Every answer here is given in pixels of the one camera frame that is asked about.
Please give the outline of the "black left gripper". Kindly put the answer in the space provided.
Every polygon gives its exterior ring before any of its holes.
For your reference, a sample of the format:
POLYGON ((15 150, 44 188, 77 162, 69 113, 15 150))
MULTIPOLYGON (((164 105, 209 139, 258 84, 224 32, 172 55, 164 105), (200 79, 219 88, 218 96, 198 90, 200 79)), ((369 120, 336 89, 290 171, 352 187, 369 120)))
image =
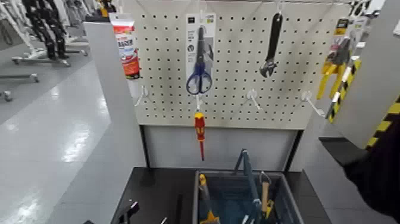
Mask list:
MULTIPOLYGON (((139 203, 137 201, 131 203, 131 205, 129 205, 126 208, 125 213, 123 214, 124 217, 124 224, 130 224, 130 218, 136 214, 138 211, 140 210, 139 207, 139 203)), ((161 221, 160 224, 166 224, 167 223, 167 217, 164 217, 161 221)), ((85 222, 83 222, 82 224, 94 224, 91 220, 86 220, 85 222)))

